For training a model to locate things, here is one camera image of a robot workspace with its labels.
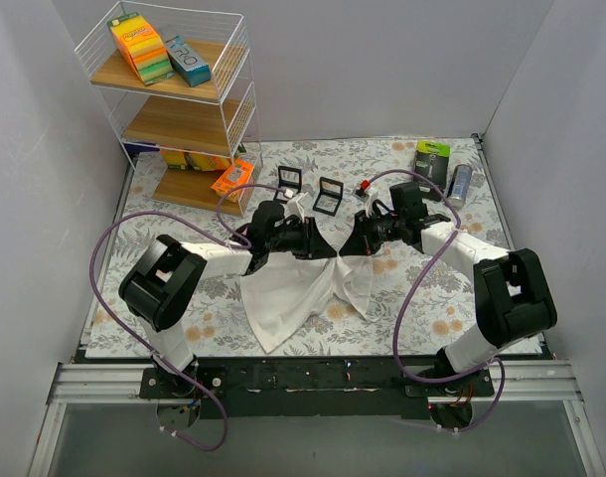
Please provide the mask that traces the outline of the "white garment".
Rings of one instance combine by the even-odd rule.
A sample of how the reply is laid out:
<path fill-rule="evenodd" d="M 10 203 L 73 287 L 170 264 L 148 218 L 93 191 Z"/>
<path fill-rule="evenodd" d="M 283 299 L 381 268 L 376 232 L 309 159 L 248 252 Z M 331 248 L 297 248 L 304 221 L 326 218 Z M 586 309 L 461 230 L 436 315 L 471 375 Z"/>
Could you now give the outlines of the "white garment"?
<path fill-rule="evenodd" d="M 271 353 L 310 316 L 321 314 L 333 297 L 366 316 L 373 281 L 373 259 L 369 256 L 299 260 L 278 252 L 239 283 L 249 326 L 263 351 Z"/>

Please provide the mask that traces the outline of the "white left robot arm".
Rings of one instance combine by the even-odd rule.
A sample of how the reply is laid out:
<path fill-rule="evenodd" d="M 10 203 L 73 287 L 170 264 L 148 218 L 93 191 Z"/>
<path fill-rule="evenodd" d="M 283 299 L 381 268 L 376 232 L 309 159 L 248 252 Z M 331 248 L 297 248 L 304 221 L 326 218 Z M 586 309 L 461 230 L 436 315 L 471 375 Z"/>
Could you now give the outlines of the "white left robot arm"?
<path fill-rule="evenodd" d="M 177 398 L 188 396 L 197 383 L 190 368 L 195 356 L 183 337 L 181 320 L 203 278 L 247 276 L 267 264 L 273 252 L 298 260 L 334 258 L 312 217 L 287 217 L 275 201 L 263 201 L 251 221 L 236 230 L 235 249 L 216 243 L 182 244 L 168 235 L 157 237 L 122 280 L 118 294 L 139 318 L 153 361 L 164 373 L 162 385 Z"/>

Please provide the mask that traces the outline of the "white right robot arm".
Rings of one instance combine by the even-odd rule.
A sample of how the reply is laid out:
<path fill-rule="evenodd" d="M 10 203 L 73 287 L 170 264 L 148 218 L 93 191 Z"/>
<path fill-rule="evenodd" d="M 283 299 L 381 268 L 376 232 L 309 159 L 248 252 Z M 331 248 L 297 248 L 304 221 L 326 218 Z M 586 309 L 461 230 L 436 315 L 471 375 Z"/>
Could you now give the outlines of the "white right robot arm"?
<path fill-rule="evenodd" d="M 372 256 L 386 242 L 400 240 L 443 261 L 470 281 L 476 322 L 461 337 L 440 349 L 431 372 L 419 375 L 402 368 L 404 376 L 457 395 L 471 374 L 489 365 L 515 343 L 554 327 L 557 312 L 535 252 L 508 250 L 460 230 L 457 221 L 429 214 L 415 182 L 390 188 L 391 212 L 363 210 L 340 250 L 342 256 Z"/>

